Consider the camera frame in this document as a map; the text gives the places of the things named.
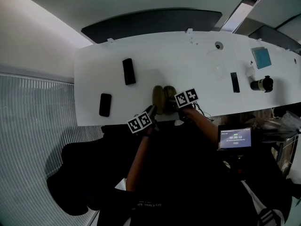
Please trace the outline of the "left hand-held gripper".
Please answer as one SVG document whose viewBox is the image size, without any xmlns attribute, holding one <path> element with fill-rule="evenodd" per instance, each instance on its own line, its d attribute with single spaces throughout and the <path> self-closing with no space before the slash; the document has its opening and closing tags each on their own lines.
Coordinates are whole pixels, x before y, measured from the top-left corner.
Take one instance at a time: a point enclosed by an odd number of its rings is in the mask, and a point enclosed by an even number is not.
<svg viewBox="0 0 301 226">
<path fill-rule="evenodd" d="M 156 121 L 157 106 L 150 105 L 145 112 L 135 116 L 127 121 L 127 125 L 132 134 L 138 133 L 148 127 L 153 127 L 156 131 L 159 131 Z"/>
</svg>

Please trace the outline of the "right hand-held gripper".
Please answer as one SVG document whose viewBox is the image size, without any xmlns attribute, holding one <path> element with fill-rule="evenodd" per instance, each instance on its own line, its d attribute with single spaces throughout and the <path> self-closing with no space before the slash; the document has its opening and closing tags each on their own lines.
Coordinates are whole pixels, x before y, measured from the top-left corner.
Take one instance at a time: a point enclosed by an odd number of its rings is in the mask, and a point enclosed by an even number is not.
<svg viewBox="0 0 301 226">
<path fill-rule="evenodd" d="M 199 100 L 198 93 L 195 88 L 187 89 L 181 93 L 174 95 L 178 109 L 183 109 Z"/>
</svg>

